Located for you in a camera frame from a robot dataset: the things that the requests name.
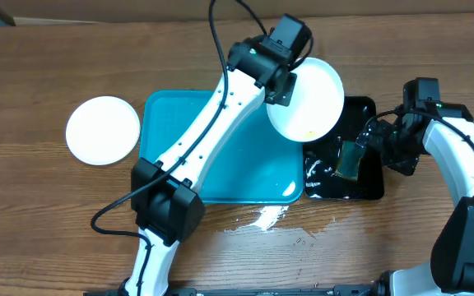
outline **round white disc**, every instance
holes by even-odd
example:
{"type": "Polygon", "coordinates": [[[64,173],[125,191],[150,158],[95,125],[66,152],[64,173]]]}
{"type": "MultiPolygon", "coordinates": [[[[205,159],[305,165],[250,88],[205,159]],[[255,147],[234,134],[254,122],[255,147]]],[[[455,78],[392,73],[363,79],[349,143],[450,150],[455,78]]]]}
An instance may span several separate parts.
{"type": "Polygon", "coordinates": [[[69,118],[69,150],[86,164],[106,165],[127,156],[140,135],[135,109],[123,99],[101,96],[81,104],[69,118]]]}
{"type": "Polygon", "coordinates": [[[345,94],[336,70],[318,58],[306,58],[288,107],[267,105],[274,128],[292,141],[314,141],[330,132],[342,115],[345,94]]]}

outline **wooden tabletop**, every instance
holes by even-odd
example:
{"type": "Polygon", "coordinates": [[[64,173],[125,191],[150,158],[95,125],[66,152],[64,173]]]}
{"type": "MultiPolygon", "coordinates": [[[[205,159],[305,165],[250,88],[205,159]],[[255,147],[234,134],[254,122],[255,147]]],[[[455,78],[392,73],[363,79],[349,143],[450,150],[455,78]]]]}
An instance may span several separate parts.
{"type": "MultiPolygon", "coordinates": [[[[368,95],[384,111],[402,102],[405,82],[437,77],[442,100],[474,116],[474,14],[305,21],[314,55],[337,69],[347,95],[368,95]]],[[[226,51],[259,33],[252,21],[222,21],[217,31],[226,51]]],[[[97,234],[89,221],[128,192],[138,151],[107,167],[81,163],[65,144],[71,112],[114,95],[142,117],[151,93],[213,89],[220,74],[206,22],[0,28],[0,295],[77,295],[131,274],[138,241],[97,234]]],[[[384,177],[380,201],[301,197],[266,230],[251,224],[268,206],[208,206],[179,247],[171,284],[359,284],[428,260],[453,209],[435,162],[423,156],[414,176],[384,177]]],[[[129,205],[100,224],[136,229],[129,205]]]]}

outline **teal tray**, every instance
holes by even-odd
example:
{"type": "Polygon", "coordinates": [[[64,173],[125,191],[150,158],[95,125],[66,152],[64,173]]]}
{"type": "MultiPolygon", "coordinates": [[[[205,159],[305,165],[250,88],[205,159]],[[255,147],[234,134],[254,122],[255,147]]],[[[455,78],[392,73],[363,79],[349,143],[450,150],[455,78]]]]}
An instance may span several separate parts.
{"type": "MultiPolygon", "coordinates": [[[[140,157],[155,162],[186,132],[212,94],[159,90],[151,95],[144,112],[140,157]]],[[[296,201],[303,188],[303,146],[274,129],[263,105],[222,148],[199,196],[205,203],[287,204],[296,201]]]]}

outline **black plastic container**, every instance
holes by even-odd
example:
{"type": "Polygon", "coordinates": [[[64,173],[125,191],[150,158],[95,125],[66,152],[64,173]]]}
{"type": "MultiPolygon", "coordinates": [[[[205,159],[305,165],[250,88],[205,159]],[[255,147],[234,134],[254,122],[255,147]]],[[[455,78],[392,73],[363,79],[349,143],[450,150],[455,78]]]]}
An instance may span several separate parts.
{"type": "Polygon", "coordinates": [[[376,105],[369,97],[345,97],[342,115],[334,128],[316,141],[306,143],[304,152],[304,192],[318,199],[377,200],[384,194],[380,154],[367,147],[362,157],[343,151],[344,141],[356,141],[376,105]],[[337,173],[341,158],[359,159],[357,178],[337,173]]]}

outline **blue tray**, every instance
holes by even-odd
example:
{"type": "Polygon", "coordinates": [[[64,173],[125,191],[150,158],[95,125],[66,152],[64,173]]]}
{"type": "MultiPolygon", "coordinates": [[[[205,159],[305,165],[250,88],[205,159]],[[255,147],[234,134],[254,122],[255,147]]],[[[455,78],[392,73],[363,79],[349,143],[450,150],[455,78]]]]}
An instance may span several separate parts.
{"type": "MultiPolygon", "coordinates": [[[[151,95],[144,112],[140,157],[155,162],[188,129],[212,94],[159,90],[151,95]]],[[[222,148],[199,196],[206,203],[286,204],[296,201],[303,187],[303,147],[274,129],[263,105],[222,148]]]]}

